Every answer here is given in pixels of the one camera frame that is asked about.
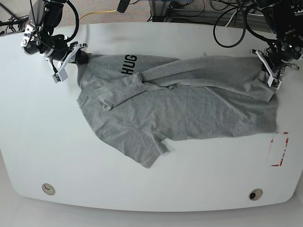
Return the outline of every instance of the metal frame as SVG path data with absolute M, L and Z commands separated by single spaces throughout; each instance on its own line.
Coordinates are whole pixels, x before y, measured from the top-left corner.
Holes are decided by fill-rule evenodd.
M 0 34 L 0 36 L 24 32 L 24 26 L 25 26 L 24 20 L 20 20 L 17 17 L 15 17 L 15 15 L 1 3 L 0 3 L 0 7 L 10 15 L 10 19 L 8 22 L 0 21 L 0 26 L 9 26 L 9 29 L 12 31 L 11 33 Z M 18 31 L 15 30 L 14 25 L 19 26 Z
M 150 0 L 148 1 L 151 8 L 151 15 L 153 17 L 165 17 L 165 20 L 162 22 L 171 22 L 174 19 L 186 19 L 192 20 L 195 23 L 195 20 L 201 21 L 201 19 L 206 21 L 215 22 L 217 18 L 222 14 L 222 12 L 216 12 L 213 10 L 204 10 L 203 14 L 197 17 L 190 17 L 201 13 L 199 10 L 192 9 L 169 9 L 170 3 L 172 1 L 161 1 L 161 0 Z M 233 12 L 226 13 L 220 20 L 220 22 L 228 22 L 233 15 Z M 257 17 L 248 15 L 247 21 L 251 26 L 261 26 L 262 28 L 267 28 L 267 23 L 264 17 Z M 242 23 L 242 15 L 239 14 L 236 18 L 236 23 Z

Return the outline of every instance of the shirt sleeve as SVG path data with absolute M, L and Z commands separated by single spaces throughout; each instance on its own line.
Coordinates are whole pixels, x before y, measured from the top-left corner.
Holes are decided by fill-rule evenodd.
M 168 151 L 161 143 L 165 137 L 142 129 L 111 130 L 99 138 L 145 168 L 150 168 L 161 154 Z
M 180 86 L 217 87 L 265 102 L 275 93 L 266 84 L 258 58 L 204 57 L 174 61 L 116 79 L 94 91 L 92 98 L 111 109 L 142 92 Z

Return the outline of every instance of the wrinkled fabric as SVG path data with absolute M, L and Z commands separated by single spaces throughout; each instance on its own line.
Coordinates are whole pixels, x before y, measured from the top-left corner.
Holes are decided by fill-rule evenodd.
M 258 58 L 93 55 L 78 103 L 94 133 L 149 168 L 172 140 L 276 131 L 277 98 Z

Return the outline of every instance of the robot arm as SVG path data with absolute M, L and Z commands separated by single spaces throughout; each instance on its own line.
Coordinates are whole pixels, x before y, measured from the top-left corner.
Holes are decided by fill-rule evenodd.
M 120 0 L 118 6 L 119 12 L 124 12 L 130 0 Z M 62 9 L 64 4 L 68 4 L 75 13 L 76 28 L 71 37 L 64 35 L 53 35 L 53 30 L 57 27 L 62 19 Z M 289 66 L 299 70 L 292 60 L 303 58 L 303 15 L 296 14 L 302 10 L 303 0 L 254 0 L 253 3 L 246 7 L 244 16 L 249 11 L 259 6 L 268 23 L 269 27 L 276 34 L 277 40 L 267 39 L 255 33 L 246 23 L 247 30 L 268 43 L 269 48 L 264 52 L 253 51 L 263 62 L 264 71 L 270 75 L 268 85 L 279 88 L 280 74 L 285 67 Z M 88 62 L 88 57 L 81 49 L 86 44 L 79 45 L 77 42 L 70 42 L 77 34 L 79 29 L 79 16 L 77 10 L 69 0 L 37 0 L 31 4 L 29 23 L 25 28 L 22 48 L 27 54 L 39 52 L 45 56 L 54 70 L 53 78 L 55 82 L 63 81 L 67 78 L 64 67 L 67 63 L 84 64 Z M 53 60 L 59 61 L 57 68 Z
M 50 66 L 54 70 L 53 79 L 55 82 L 64 81 L 67 74 L 64 70 L 67 63 L 87 63 L 88 58 L 81 49 L 87 47 L 86 44 L 68 42 L 74 39 L 79 29 L 78 12 L 69 0 L 38 0 L 34 5 L 31 3 L 29 23 L 26 25 L 21 47 L 27 54 L 39 52 L 46 57 Z M 76 17 L 76 27 L 71 37 L 64 35 L 53 35 L 53 30 L 62 19 L 62 9 L 64 4 L 68 4 Z

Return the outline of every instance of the silver metal bracket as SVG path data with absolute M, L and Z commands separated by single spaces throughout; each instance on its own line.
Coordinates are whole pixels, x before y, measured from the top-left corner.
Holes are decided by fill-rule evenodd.
M 35 26 L 32 23 L 27 24 L 25 27 L 25 32 L 23 34 L 23 40 L 21 42 L 21 47 L 26 47 L 29 40 L 33 37 L 32 34 L 36 30 Z
M 262 61 L 262 63 L 265 65 L 265 68 L 267 69 L 267 72 L 269 74 L 269 79 L 267 81 L 268 86 L 279 89 L 282 81 L 275 78 L 276 75 L 274 76 L 273 71 L 271 70 L 270 66 L 268 65 L 267 61 L 265 60 L 264 57 L 268 56 L 267 53 L 266 52 L 263 53 L 262 51 L 256 51 L 256 50 L 251 50 L 250 52 L 253 54 L 256 54 L 259 57 L 259 59 Z
M 263 64 L 265 65 L 267 72 L 269 74 L 269 79 L 267 81 L 268 86 L 279 89 L 282 81 L 280 79 L 277 79 L 277 75 L 278 74 L 283 75 L 285 73 L 285 67 L 281 68 L 280 72 L 278 72 L 274 75 L 273 71 L 271 70 L 270 66 L 268 65 L 267 61 L 265 60 L 265 57 L 268 56 L 268 53 L 266 51 L 262 52 L 262 51 L 251 50 L 250 52 L 253 54 L 256 54 L 259 57 L 259 59 L 263 62 Z M 297 66 L 296 64 L 289 63 L 289 62 L 287 63 L 287 66 L 290 68 L 293 68 L 295 70 L 300 69 L 300 67 Z

